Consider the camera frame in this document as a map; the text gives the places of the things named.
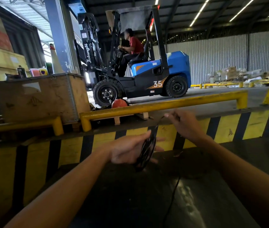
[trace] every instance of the cardboard box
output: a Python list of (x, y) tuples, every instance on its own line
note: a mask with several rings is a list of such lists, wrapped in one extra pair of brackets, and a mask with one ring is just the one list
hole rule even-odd
[(5, 122), (60, 116), (63, 123), (79, 121), (90, 111), (84, 77), (56, 74), (0, 81), (0, 113)]

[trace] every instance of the orange ball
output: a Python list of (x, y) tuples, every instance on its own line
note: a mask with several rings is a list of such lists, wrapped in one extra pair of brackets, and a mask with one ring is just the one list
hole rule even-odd
[(111, 108), (125, 107), (127, 102), (124, 99), (116, 99), (113, 101)]

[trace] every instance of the front wheel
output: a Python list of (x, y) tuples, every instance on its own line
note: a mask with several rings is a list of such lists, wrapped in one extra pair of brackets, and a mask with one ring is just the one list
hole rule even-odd
[(103, 80), (94, 87), (93, 97), (99, 106), (110, 106), (114, 100), (122, 98), (122, 90), (116, 80)]
[(180, 98), (187, 92), (187, 80), (182, 76), (174, 76), (166, 84), (166, 93), (172, 98)]

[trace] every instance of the blue forklift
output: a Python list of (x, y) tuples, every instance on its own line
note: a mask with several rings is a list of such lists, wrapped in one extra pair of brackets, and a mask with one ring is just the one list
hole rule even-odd
[[(93, 90), (95, 103), (109, 106), (117, 98), (136, 98), (162, 95), (179, 98), (186, 94), (191, 85), (190, 63), (182, 51), (165, 52), (158, 6), (142, 6), (106, 11), (112, 35), (108, 65), (102, 62), (98, 46), (98, 25), (92, 14), (79, 14), (82, 25), (84, 53), (87, 62), (87, 88)], [(155, 60), (150, 26), (154, 24), (159, 45), (160, 59)], [(129, 62), (132, 77), (118, 75), (118, 68), (126, 51), (118, 49), (121, 34), (125, 29), (145, 30), (144, 53)]]

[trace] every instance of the forklift seat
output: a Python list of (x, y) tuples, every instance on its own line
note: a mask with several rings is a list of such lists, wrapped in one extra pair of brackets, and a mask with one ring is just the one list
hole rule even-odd
[(134, 64), (148, 61), (150, 46), (150, 42), (146, 41), (146, 44), (144, 46), (144, 53), (139, 53), (135, 58), (129, 61), (128, 65), (130, 68)]

